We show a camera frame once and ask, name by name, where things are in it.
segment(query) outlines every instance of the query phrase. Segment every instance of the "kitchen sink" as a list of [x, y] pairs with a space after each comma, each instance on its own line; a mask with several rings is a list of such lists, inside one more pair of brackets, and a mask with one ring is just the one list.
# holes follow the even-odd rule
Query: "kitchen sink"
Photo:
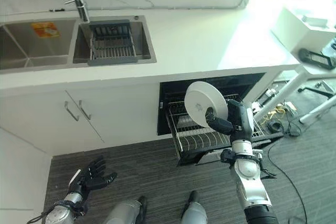
[[0, 70], [66, 65], [75, 21], [23, 22], [0, 27]]
[[156, 62], [144, 16], [79, 25], [73, 63], [90, 66]]
[[0, 73], [156, 62], [144, 16], [0, 26]]

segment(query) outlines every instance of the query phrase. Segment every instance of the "dishwasher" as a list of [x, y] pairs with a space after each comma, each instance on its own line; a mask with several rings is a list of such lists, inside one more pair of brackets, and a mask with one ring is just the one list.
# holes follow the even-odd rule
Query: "dishwasher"
[[[209, 127], [201, 127], [190, 118], [184, 106], [188, 86], [195, 81], [208, 82], [220, 91], [225, 100], [242, 102], [263, 75], [264, 73], [254, 73], [160, 83], [157, 134], [172, 134], [178, 157], [177, 165], [209, 163], [211, 158], [207, 161], [202, 159], [205, 154], [220, 155], [224, 148], [230, 147], [227, 135]], [[262, 140], [263, 136], [260, 126], [254, 122], [253, 139]]]

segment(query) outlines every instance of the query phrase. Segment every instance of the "metal drawer rack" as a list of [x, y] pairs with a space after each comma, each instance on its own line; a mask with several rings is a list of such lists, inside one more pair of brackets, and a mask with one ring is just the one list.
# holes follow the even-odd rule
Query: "metal drawer rack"
[[135, 63], [138, 61], [129, 22], [90, 25], [89, 65]]
[[[224, 98], [240, 101], [237, 94], [225, 95]], [[197, 125], [188, 115], [184, 101], [169, 103], [166, 117], [173, 135], [179, 165], [195, 163], [195, 159], [206, 152], [230, 146], [229, 136]], [[255, 122], [252, 137], [258, 136], [264, 136], [264, 133]]]

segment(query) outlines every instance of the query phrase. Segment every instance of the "sink drain rack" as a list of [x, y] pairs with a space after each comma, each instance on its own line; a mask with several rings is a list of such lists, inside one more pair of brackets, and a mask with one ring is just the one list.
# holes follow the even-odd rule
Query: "sink drain rack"
[[121, 20], [116, 24], [90, 25], [90, 28], [92, 38], [89, 65], [135, 63], [138, 61], [129, 23]]

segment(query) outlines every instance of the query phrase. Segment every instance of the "robot leg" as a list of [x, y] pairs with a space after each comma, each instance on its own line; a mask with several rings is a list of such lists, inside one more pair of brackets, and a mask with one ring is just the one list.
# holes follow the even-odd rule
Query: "robot leg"
[[207, 216], [204, 208], [198, 201], [198, 193], [192, 191], [188, 204], [182, 216], [181, 224], [206, 224]]
[[143, 224], [147, 208], [147, 199], [124, 200], [109, 213], [103, 224]]

